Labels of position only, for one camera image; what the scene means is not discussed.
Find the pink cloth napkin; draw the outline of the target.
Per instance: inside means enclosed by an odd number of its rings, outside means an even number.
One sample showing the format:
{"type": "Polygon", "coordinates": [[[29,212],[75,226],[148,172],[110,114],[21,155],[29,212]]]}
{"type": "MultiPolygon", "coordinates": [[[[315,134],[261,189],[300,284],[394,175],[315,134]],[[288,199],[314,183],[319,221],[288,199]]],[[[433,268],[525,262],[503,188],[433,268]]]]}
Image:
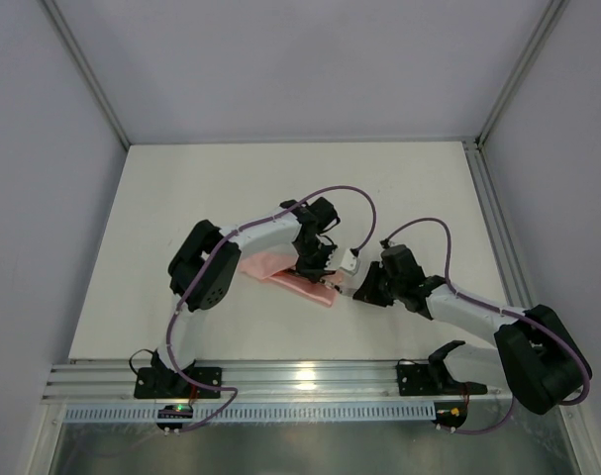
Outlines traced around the pink cloth napkin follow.
{"type": "Polygon", "coordinates": [[[339,293],[283,273],[295,269],[296,261],[295,255],[264,251],[242,259],[238,271],[260,283],[273,284],[324,307],[332,307],[339,293]]]}

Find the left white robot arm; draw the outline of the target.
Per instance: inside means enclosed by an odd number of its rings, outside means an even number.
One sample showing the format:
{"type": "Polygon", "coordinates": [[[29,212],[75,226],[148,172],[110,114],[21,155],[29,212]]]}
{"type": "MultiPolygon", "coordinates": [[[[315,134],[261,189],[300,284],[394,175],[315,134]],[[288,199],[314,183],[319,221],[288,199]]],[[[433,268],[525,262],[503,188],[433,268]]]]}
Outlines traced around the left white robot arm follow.
{"type": "Polygon", "coordinates": [[[197,223],[168,265],[175,311],[207,311],[228,294],[239,268],[259,280],[281,279],[284,286],[315,300],[335,284],[332,267],[338,246],[327,232],[341,219],[325,198],[290,200],[267,216],[226,227],[197,223]]]}

